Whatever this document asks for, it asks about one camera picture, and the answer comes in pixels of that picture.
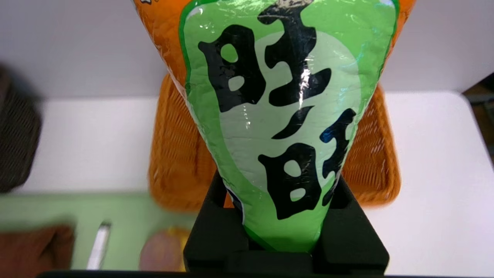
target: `black holder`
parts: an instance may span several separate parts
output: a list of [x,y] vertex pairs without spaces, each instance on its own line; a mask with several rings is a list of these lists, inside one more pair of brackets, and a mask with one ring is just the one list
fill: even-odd
[[339,179],[313,252],[263,250],[236,209],[223,208],[216,172],[184,249],[187,271],[278,275],[383,275],[389,254],[343,178]]

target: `green mat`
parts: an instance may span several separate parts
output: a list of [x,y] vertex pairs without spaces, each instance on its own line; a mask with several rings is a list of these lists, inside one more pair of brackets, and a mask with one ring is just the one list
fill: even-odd
[[5,195],[0,197],[0,232],[36,229],[56,223],[76,227],[72,269],[85,269],[96,232],[110,221],[102,269],[137,270],[146,240],[169,227],[191,229],[197,215],[162,210],[148,193]]

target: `green label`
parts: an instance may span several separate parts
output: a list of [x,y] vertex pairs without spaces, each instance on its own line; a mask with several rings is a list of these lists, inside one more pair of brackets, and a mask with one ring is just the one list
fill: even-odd
[[182,12],[187,104],[251,237],[308,251],[395,31],[391,0],[204,0]]

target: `white table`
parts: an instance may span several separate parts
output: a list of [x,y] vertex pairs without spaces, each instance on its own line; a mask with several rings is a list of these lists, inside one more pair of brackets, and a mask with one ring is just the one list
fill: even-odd
[[[402,189],[365,212],[388,275],[494,277],[494,171],[468,103],[453,92],[387,93]],[[156,98],[52,100],[18,194],[144,191]]]
[[470,105],[453,93],[388,93],[402,177],[366,209],[388,275],[494,277],[494,170]]

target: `black chinese character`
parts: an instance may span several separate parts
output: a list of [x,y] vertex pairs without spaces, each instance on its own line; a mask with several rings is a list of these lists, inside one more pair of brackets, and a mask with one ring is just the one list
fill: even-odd
[[313,0],[278,0],[269,6],[257,19],[263,24],[280,20],[285,29],[282,37],[266,47],[265,60],[269,68],[286,62],[292,81],[271,91],[269,102],[274,106],[285,106],[322,93],[331,79],[331,69],[311,74],[307,56],[316,45],[316,29],[306,27],[300,17],[301,11]]
[[334,193],[334,189],[338,184],[338,179],[341,171],[341,164],[345,158],[345,153],[348,148],[349,140],[346,139],[346,128],[353,122],[355,111],[351,108],[346,109],[339,116],[338,120],[330,127],[325,129],[319,136],[319,139],[324,143],[329,143],[333,138],[336,140],[336,149],[333,155],[323,163],[323,177],[327,178],[331,172],[334,172],[334,184],[323,197],[323,206],[326,206]]
[[285,139],[294,135],[304,124],[305,118],[312,107],[313,106],[306,106],[297,110],[290,118],[288,125],[283,130],[276,133],[271,139]]
[[[237,51],[238,60],[228,62],[221,57],[221,49],[231,44]],[[240,26],[228,26],[212,43],[199,43],[207,63],[209,82],[216,91],[220,112],[226,112],[242,103],[256,104],[261,99],[266,81],[261,74],[254,49],[254,33]],[[228,81],[236,76],[244,78],[244,84],[231,91]]]
[[[304,210],[313,210],[321,197],[321,187],[317,180],[316,150],[303,143],[295,143],[278,157],[263,154],[258,157],[266,168],[268,193],[276,207],[279,220],[288,218]],[[292,177],[284,170],[288,161],[294,160],[300,167],[301,174]],[[304,196],[292,201],[290,193],[303,188]]]

